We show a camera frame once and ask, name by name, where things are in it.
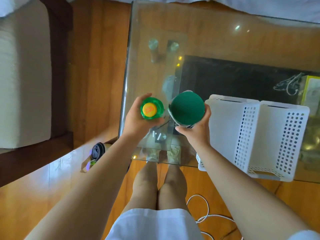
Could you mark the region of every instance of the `green bottle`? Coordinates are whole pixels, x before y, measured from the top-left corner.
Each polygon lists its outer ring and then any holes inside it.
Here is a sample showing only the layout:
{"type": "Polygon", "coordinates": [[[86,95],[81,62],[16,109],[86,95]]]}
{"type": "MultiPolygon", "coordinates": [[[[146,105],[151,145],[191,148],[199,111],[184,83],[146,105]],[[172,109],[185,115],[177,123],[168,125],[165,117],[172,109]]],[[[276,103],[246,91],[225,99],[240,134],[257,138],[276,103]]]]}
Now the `green bottle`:
{"type": "Polygon", "coordinates": [[[160,118],[163,112],[163,103],[155,97],[147,97],[141,104],[141,115],[146,120],[160,118]]]}

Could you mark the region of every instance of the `white plastic basket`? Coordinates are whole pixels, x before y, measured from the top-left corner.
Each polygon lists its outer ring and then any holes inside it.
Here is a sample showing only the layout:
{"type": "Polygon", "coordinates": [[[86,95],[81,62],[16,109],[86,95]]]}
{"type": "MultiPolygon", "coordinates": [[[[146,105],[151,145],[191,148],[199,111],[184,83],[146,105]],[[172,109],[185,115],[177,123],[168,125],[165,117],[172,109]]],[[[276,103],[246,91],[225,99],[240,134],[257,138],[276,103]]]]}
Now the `white plastic basket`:
{"type": "Polygon", "coordinates": [[[219,153],[251,177],[293,180],[308,107],[221,95],[205,103],[211,108],[210,143],[219,153]]]}

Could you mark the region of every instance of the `wooden floor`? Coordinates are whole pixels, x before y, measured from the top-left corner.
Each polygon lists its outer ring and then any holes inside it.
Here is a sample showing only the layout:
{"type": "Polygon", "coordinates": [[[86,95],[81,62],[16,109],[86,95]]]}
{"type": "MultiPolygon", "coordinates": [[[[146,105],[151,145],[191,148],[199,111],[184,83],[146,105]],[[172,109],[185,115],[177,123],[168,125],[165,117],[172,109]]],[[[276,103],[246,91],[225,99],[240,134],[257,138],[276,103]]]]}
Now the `wooden floor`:
{"type": "MultiPolygon", "coordinates": [[[[215,6],[214,3],[196,3],[215,6]]],[[[130,4],[106,0],[76,0],[74,30],[70,34],[69,111],[70,130],[74,132],[77,149],[64,157],[0,188],[0,239],[23,239],[47,212],[78,181],[80,165],[98,141],[107,141],[118,134],[122,86],[126,62],[130,4]]],[[[120,215],[132,193],[137,172],[145,165],[134,161],[127,173],[112,209],[103,237],[120,215]]],[[[188,193],[203,195],[211,214],[230,215],[207,173],[196,168],[182,167],[188,193]]],[[[158,186],[166,175],[167,165],[158,165],[158,186]]],[[[315,230],[320,231],[320,184],[294,181],[259,181],[285,201],[315,230]]],[[[206,214],[206,204],[194,198],[189,205],[192,216],[206,214]]],[[[211,217],[199,224],[203,231],[220,239],[235,224],[211,217]]],[[[240,239],[238,231],[225,239],[240,239]]]]}

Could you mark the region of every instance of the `glass tabletop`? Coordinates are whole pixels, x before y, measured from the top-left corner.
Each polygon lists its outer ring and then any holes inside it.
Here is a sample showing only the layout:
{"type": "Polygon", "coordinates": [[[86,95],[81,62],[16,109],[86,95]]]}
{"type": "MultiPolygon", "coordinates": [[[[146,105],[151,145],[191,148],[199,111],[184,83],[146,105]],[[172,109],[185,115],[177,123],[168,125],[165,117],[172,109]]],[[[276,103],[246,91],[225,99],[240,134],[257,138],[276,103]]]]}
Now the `glass tabletop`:
{"type": "MultiPolygon", "coordinates": [[[[295,179],[320,182],[320,24],[209,6],[134,1],[119,135],[133,101],[147,92],[165,111],[185,90],[204,101],[220,94],[307,105],[311,116],[295,179]]],[[[198,167],[186,137],[174,130],[167,111],[164,117],[133,159],[198,167]]]]}

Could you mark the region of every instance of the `left hand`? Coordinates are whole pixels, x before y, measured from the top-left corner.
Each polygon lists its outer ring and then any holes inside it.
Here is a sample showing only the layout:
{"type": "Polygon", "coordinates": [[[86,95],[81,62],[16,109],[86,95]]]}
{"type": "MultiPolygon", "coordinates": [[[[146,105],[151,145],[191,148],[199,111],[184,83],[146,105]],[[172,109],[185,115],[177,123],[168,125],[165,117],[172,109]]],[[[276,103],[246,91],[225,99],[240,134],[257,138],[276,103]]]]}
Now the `left hand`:
{"type": "Polygon", "coordinates": [[[149,130],[157,125],[162,125],[165,122],[164,118],[157,118],[152,120],[146,120],[141,115],[142,102],[150,97],[152,93],[139,96],[133,102],[124,123],[124,129],[122,135],[131,136],[141,141],[143,137],[149,132],[149,130]]]}

